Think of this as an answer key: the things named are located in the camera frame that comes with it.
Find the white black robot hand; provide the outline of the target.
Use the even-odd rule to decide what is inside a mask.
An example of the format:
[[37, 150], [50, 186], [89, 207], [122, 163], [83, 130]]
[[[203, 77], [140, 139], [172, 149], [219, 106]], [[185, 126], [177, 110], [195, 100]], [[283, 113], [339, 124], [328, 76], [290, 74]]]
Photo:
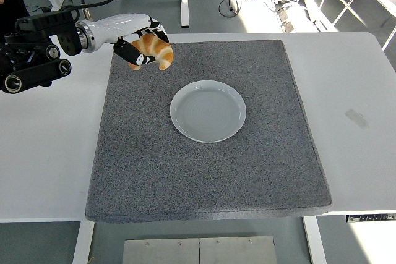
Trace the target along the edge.
[[174, 53], [161, 23], [146, 14], [119, 14], [96, 22], [85, 23], [88, 46], [94, 52], [105, 43], [113, 45], [114, 52], [128, 62], [132, 70], [142, 65], [159, 63], [167, 69]]

